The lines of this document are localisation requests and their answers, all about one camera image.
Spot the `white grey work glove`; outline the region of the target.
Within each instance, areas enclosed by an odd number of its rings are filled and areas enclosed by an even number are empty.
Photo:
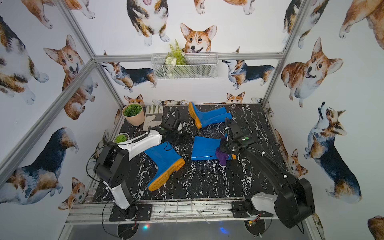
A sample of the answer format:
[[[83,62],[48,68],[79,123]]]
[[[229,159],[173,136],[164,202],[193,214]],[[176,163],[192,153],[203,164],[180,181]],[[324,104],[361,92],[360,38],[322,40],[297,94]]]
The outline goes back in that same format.
[[[148,131],[149,128],[153,129],[162,124],[163,119],[163,106],[150,105],[146,107],[145,121],[143,124],[143,131]]]

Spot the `blue rubber boot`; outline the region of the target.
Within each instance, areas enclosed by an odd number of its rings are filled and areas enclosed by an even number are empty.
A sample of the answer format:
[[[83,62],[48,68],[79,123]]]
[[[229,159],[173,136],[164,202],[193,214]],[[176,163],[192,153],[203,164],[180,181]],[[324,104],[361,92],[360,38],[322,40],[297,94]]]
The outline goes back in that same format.
[[[185,160],[173,149],[169,142],[164,142],[145,151],[145,154],[155,162],[158,170],[148,184],[148,190],[153,192],[163,186],[173,172],[185,165]]]
[[[207,160],[218,160],[216,158],[216,148],[220,147],[220,139],[195,137],[191,160],[192,161],[207,161]],[[230,160],[235,160],[236,155],[230,155]]]
[[[195,121],[197,129],[202,129],[212,124],[223,123],[226,119],[232,119],[231,113],[228,113],[225,107],[208,112],[201,112],[193,103],[189,103],[188,109],[191,118]]]

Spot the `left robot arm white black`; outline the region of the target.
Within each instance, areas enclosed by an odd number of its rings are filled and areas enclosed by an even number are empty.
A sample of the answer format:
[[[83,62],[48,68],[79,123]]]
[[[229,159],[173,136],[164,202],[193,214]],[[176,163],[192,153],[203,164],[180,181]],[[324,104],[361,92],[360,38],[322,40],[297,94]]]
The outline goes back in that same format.
[[[172,144],[168,141],[162,143],[163,136],[169,134],[177,141],[180,136],[186,136],[186,130],[181,126],[157,126],[131,140],[105,145],[94,166],[94,173],[110,190],[115,205],[121,210],[126,211],[136,204],[130,191],[127,172],[127,167],[134,157],[145,153],[158,167],[155,177],[148,185],[150,191],[159,189],[173,172],[184,166],[185,160],[173,149]]]

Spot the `pink ribbed plant pot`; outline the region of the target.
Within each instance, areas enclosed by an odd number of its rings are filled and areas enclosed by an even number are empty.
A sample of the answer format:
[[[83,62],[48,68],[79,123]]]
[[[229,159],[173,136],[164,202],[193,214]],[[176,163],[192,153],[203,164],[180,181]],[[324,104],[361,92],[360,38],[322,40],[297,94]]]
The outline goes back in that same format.
[[[138,115],[136,115],[134,117],[125,117],[124,116],[124,118],[133,126],[142,125],[145,122],[144,110],[142,110]]]

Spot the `fern and white flower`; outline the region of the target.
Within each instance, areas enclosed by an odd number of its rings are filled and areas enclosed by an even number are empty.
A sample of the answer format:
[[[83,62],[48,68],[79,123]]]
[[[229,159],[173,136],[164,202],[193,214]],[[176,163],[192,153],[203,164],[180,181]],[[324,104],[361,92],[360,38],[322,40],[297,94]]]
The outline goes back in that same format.
[[[165,65],[167,66],[167,77],[181,77],[187,73],[185,53],[175,40],[175,45],[170,44],[170,52],[166,56]]]

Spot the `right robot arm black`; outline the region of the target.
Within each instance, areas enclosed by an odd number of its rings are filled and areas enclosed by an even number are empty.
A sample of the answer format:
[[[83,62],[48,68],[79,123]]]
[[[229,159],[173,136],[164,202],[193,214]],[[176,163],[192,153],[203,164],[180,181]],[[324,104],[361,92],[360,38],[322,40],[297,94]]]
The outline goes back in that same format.
[[[272,185],[274,194],[258,192],[230,209],[234,218],[268,213],[291,229],[315,213],[312,186],[305,178],[298,179],[270,157],[251,137],[220,141],[220,151],[240,153],[260,171]]]

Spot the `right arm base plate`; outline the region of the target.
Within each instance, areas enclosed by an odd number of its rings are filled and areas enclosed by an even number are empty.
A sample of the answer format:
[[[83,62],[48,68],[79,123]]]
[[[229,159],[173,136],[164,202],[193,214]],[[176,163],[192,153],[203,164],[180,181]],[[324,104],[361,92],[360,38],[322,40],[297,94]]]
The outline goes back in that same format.
[[[235,201],[231,203],[231,208],[229,211],[233,214],[233,217],[236,218],[256,218],[260,217],[272,217],[273,215],[267,212],[256,210],[252,203],[248,200],[245,201]]]

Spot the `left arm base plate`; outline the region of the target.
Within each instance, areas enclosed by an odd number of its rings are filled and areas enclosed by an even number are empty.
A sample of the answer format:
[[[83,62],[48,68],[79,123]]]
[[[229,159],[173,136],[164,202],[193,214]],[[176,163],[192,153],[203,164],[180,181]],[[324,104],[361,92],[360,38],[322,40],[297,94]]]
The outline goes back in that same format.
[[[136,204],[129,206],[126,210],[122,210],[114,204],[109,221],[149,221],[151,219],[152,210],[152,204]]]

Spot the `green plant in pink pot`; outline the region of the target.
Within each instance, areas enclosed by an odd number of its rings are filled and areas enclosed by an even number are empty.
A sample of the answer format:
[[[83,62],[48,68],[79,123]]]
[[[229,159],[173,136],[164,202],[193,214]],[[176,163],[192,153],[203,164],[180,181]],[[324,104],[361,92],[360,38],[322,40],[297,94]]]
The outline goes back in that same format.
[[[143,110],[143,107],[140,104],[130,104],[127,105],[122,113],[125,117],[134,117],[138,115]]]

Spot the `purple cloth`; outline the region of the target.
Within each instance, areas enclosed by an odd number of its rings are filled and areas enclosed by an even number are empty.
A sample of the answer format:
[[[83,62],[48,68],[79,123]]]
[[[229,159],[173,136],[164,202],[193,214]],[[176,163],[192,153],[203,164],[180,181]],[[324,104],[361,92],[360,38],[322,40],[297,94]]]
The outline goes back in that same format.
[[[230,155],[222,152],[220,148],[216,148],[216,158],[219,160],[219,165],[222,167],[226,167],[227,165],[227,160],[230,158]]]

